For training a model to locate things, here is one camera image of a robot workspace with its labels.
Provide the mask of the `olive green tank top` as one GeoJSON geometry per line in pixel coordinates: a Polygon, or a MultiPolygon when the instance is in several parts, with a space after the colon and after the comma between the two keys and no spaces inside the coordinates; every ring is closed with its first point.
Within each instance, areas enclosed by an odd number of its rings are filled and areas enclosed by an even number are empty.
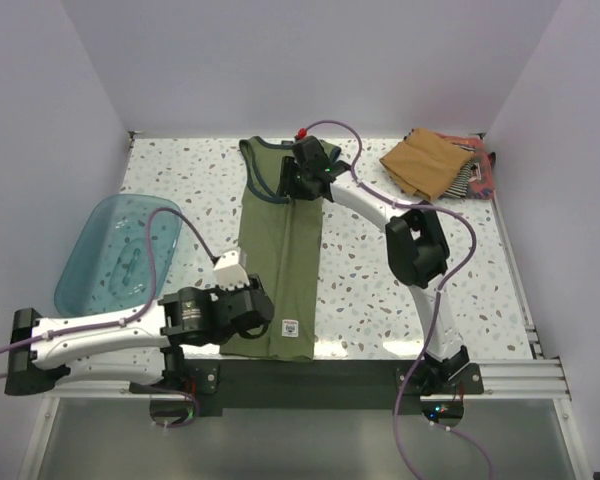
{"type": "Polygon", "coordinates": [[[247,170],[238,246],[247,271],[259,276],[274,304],[274,318],[257,339],[234,336],[220,353],[283,361],[314,356],[315,310],[323,225],[323,201],[288,200],[277,194],[288,142],[259,136],[239,141],[247,170]]]}

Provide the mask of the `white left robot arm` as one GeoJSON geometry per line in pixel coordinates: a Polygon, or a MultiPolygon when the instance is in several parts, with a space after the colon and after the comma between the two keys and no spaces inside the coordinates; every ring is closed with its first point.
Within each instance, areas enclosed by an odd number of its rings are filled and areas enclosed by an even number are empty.
{"type": "Polygon", "coordinates": [[[4,392],[46,393],[61,383],[122,380],[176,392],[189,376],[183,349],[262,337],[274,305],[251,275],[237,289],[186,287],[150,305],[91,316],[15,312],[4,392]]]}

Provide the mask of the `tan ribbed tank top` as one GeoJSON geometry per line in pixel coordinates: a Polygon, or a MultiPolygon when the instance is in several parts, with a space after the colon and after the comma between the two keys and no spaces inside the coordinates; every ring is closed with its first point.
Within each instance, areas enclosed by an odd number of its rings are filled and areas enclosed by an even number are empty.
{"type": "Polygon", "coordinates": [[[405,193],[432,202],[452,186],[472,157],[437,133],[415,128],[380,163],[405,193]]]}

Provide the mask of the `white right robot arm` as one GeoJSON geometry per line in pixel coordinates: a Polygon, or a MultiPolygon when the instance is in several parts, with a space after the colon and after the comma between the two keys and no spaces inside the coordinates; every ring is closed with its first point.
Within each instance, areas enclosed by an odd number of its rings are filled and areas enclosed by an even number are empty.
{"type": "Polygon", "coordinates": [[[313,136],[298,136],[291,151],[283,159],[278,194],[328,200],[384,232],[389,269],[409,289],[426,335],[422,360],[409,382],[423,390],[449,392],[460,382],[469,354],[443,286],[450,250],[437,213],[426,203],[382,197],[355,177],[351,165],[330,160],[313,136]]]}

